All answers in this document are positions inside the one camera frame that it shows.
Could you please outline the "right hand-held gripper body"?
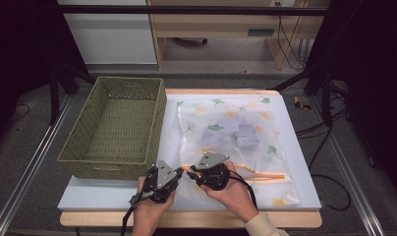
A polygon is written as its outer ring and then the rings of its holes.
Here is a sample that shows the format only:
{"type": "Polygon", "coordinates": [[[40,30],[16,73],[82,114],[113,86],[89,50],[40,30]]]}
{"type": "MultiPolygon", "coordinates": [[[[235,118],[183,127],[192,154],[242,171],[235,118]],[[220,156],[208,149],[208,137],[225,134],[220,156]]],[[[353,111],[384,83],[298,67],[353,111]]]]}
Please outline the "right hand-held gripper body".
{"type": "Polygon", "coordinates": [[[206,152],[198,162],[197,168],[201,171],[199,177],[203,184],[214,191],[223,190],[229,182],[229,170],[224,164],[230,156],[228,154],[206,152]]]}

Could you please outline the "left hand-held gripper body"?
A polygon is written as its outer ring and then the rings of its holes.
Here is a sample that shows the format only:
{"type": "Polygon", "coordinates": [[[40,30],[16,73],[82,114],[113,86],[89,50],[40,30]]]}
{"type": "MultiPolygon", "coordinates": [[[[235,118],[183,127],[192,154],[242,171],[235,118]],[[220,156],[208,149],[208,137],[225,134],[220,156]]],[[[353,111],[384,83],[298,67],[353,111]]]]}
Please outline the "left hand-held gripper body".
{"type": "Polygon", "coordinates": [[[170,195],[177,189],[177,174],[164,160],[159,160],[146,174],[143,197],[157,204],[164,204],[170,195]]]}

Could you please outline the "purple garment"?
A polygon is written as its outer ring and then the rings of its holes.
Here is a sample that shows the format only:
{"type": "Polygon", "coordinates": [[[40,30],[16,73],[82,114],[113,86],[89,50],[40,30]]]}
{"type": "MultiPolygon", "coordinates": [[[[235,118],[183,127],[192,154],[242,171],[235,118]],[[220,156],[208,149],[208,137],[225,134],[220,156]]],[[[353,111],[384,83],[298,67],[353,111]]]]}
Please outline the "purple garment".
{"type": "Polygon", "coordinates": [[[234,153],[241,150],[255,150],[259,144],[254,124],[243,116],[223,117],[206,125],[201,146],[207,151],[234,153]]]}

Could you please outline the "green woven basket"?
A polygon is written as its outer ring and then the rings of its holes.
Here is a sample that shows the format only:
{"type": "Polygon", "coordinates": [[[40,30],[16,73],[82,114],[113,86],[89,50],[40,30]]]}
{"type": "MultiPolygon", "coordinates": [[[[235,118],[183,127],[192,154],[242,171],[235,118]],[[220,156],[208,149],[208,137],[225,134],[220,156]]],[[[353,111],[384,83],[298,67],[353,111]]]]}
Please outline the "green woven basket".
{"type": "Polygon", "coordinates": [[[57,161],[77,178],[138,179],[157,160],[166,101],[161,79],[98,78],[57,161]]]}

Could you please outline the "leaf print mesh laundry bag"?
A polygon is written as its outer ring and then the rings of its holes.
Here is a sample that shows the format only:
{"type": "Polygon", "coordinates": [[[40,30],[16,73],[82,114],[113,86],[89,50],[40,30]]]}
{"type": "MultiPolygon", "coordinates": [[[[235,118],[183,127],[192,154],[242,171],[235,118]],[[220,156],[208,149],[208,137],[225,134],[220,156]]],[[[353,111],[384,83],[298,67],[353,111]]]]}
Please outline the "leaf print mesh laundry bag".
{"type": "Polygon", "coordinates": [[[190,172],[207,151],[201,146],[206,125],[240,115],[254,124],[259,144],[255,150],[228,154],[237,173],[251,185],[261,208],[286,207],[300,202],[291,177],[271,99],[259,97],[207,97],[177,101],[181,127],[180,163],[190,172]]]}

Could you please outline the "person's right hand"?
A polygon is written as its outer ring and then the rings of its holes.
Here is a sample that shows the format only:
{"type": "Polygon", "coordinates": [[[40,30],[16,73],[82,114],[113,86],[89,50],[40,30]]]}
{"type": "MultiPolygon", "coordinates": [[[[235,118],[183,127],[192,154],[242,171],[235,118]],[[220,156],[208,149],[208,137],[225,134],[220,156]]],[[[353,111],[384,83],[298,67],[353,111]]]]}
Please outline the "person's right hand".
{"type": "Polygon", "coordinates": [[[258,215],[258,211],[253,203],[248,188],[241,182],[236,174],[236,168],[231,161],[225,161],[224,165],[228,168],[230,179],[223,190],[214,191],[211,188],[201,185],[206,195],[223,204],[227,210],[235,214],[244,223],[250,221],[258,215]]]}

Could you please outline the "person's left hand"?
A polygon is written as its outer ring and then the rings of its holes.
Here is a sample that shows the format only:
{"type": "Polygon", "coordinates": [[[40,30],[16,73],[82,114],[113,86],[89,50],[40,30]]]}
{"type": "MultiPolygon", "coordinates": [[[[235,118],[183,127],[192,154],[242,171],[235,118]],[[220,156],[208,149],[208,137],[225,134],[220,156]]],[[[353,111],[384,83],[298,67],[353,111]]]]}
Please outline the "person's left hand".
{"type": "Polygon", "coordinates": [[[174,204],[173,192],[164,204],[157,204],[150,199],[142,201],[134,210],[132,236],[152,236],[164,213],[174,204]]]}

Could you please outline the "white board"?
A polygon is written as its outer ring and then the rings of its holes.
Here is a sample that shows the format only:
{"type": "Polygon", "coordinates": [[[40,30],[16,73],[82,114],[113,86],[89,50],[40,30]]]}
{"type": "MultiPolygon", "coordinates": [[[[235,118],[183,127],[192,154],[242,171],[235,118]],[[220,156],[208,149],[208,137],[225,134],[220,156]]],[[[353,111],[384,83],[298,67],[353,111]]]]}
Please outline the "white board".
{"type": "MultiPolygon", "coordinates": [[[[259,97],[271,99],[275,120],[288,161],[291,177],[300,202],[291,206],[274,206],[261,210],[318,210],[320,201],[308,171],[300,145],[297,141],[289,113],[280,94],[227,94],[225,97],[259,97]]],[[[158,157],[171,167],[180,163],[181,127],[178,119],[177,101],[196,99],[195,94],[171,94],[166,105],[158,157]]],[[[72,177],[66,187],[58,208],[68,211],[123,210],[129,206],[129,198],[135,194],[137,183],[124,180],[94,180],[72,177]]]]}

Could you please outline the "wooden table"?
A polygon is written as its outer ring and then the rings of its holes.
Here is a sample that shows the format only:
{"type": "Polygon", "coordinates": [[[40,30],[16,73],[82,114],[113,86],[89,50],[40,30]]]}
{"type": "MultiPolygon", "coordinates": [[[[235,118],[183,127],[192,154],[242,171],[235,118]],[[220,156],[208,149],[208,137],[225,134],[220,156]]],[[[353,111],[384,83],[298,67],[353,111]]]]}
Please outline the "wooden table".
{"type": "MultiPolygon", "coordinates": [[[[187,89],[169,88],[171,94],[195,94],[197,98],[225,97],[227,94],[280,94],[276,90],[257,89],[187,89]]],[[[127,209],[123,210],[63,210],[60,223],[66,227],[119,227],[127,209]]],[[[322,224],[318,210],[262,210],[279,228],[317,228],[322,224]]],[[[213,207],[202,206],[197,201],[177,196],[175,203],[158,223],[159,228],[176,229],[238,229],[242,221],[225,207],[216,203],[213,207]]]]}

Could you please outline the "yellow and black tool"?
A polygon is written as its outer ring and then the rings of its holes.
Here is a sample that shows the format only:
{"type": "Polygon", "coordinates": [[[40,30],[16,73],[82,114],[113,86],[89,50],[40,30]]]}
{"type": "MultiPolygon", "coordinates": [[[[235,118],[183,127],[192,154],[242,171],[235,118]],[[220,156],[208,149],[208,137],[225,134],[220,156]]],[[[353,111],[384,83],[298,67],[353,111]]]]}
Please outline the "yellow and black tool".
{"type": "Polygon", "coordinates": [[[312,110],[310,105],[302,104],[300,99],[297,96],[294,96],[294,105],[295,107],[304,109],[304,110],[312,110]]]}

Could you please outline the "black chair base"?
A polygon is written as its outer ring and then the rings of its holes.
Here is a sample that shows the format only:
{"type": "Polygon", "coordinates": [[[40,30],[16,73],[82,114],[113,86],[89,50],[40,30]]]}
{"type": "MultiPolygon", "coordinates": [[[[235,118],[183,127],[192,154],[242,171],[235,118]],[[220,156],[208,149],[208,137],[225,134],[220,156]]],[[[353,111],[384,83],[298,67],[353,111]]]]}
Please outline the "black chair base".
{"type": "Polygon", "coordinates": [[[198,46],[198,45],[206,45],[208,43],[207,38],[181,38],[181,37],[173,37],[172,38],[177,44],[180,45],[189,45],[189,46],[198,46]]]}

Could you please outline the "black metal stand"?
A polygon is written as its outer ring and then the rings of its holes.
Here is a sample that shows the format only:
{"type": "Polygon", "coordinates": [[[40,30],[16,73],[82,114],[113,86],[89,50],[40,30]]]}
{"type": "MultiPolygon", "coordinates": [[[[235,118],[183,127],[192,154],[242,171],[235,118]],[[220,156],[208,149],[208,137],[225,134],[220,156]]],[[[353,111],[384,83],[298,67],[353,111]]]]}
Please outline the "black metal stand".
{"type": "Polygon", "coordinates": [[[314,95],[319,89],[321,93],[321,118],[327,127],[332,126],[332,117],[330,111],[330,94],[331,94],[331,74],[327,67],[311,66],[307,67],[301,73],[293,76],[291,79],[275,86],[272,90],[281,91],[302,79],[308,79],[304,87],[306,95],[314,95]]]}
{"type": "Polygon", "coordinates": [[[50,102],[51,102],[51,119],[53,125],[60,116],[59,87],[62,87],[66,94],[76,94],[79,87],[75,78],[80,78],[93,85],[95,79],[88,73],[85,73],[70,64],[61,63],[54,66],[50,71],[50,102]]]}

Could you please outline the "white cabinet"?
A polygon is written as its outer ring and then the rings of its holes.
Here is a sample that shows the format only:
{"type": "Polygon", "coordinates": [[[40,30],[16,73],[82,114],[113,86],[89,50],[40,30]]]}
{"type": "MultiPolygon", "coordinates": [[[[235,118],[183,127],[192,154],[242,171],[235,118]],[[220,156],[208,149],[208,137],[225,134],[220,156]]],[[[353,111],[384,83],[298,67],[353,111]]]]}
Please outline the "white cabinet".
{"type": "Polygon", "coordinates": [[[88,65],[156,64],[149,15],[65,14],[88,65]]]}

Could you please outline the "wooden desk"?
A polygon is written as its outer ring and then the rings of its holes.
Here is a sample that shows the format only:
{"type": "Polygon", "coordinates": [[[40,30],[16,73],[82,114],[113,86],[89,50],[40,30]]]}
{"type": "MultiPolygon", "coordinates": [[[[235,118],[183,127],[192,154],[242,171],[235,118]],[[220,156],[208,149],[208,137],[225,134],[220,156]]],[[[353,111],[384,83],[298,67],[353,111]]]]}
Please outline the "wooden desk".
{"type": "MultiPolygon", "coordinates": [[[[149,6],[234,6],[320,8],[331,0],[146,0],[149,6]]],[[[275,66],[285,66],[298,39],[314,39],[322,24],[318,16],[161,15],[151,14],[154,36],[165,38],[264,38],[275,66]]]]}

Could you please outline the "black horizontal bar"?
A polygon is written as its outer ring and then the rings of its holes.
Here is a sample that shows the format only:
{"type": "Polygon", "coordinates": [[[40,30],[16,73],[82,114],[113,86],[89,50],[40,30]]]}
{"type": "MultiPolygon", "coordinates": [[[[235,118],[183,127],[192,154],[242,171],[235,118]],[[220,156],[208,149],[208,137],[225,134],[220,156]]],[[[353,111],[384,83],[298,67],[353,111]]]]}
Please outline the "black horizontal bar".
{"type": "Polygon", "coordinates": [[[161,15],[253,15],[253,16],[325,16],[327,9],[227,6],[111,6],[60,5],[68,14],[161,14],[161,15]]]}

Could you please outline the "dark curtain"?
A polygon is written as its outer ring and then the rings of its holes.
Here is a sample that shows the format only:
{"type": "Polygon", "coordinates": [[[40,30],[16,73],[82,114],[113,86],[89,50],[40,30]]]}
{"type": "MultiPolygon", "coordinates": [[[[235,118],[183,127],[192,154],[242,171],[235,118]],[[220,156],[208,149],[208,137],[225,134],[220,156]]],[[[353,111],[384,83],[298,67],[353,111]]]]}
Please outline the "dark curtain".
{"type": "Polygon", "coordinates": [[[53,58],[85,73],[87,68],[63,14],[44,11],[57,0],[0,0],[0,138],[19,97],[49,83],[53,58]]]}
{"type": "Polygon", "coordinates": [[[326,44],[331,78],[348,86],[348,108],[369,153],[397,190],[397,0],[331,0],[310,62],[326,44]]]}

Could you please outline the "aluminium rail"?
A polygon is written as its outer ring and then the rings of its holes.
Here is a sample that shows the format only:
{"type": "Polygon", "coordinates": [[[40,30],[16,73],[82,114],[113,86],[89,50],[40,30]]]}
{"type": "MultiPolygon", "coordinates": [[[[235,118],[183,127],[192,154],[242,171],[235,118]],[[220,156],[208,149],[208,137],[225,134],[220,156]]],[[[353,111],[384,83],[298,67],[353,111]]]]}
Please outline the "aluminium rail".
{"type": "Polygon", "coordinates": [[[74,97],[72,95],[66,95],[64,101],[60,106],[60,112],[58,118],[53,124],[49,125],[43,138],[38,144],[37,149],[33,153],[28,165],[23,172],[20,180],[9,197],[8,201],[5,203],[4,207],[0,212],[0,236],[4,236],[7,232],[9,225],[11,224],[16,212],[18,211],[27,191],[41,165],[46,154],[48,153],[51,144],[53,143],[58,130],[60,129],[67,113],[69,111],[70,105],[74,97]]]}
{"type": "Polygon", "coordinates": [[[365,191],[362,188],[353,168],[350,166],[347,156],[338,143],[338,139],[334,135],[337,130],[339,120],[347,116],[347,111],[336,112],[331,115],[331,125],[329,128],[324,128],[327,137],[324,143],[331,153],[337,169],[340,172],[341,178],[344,182],[347,193],[351,198],[351,203],[356,207],[361,221],[369,236],[385,236],[384,230],[372,209],[372,206],[367,198],[365,191]]]}

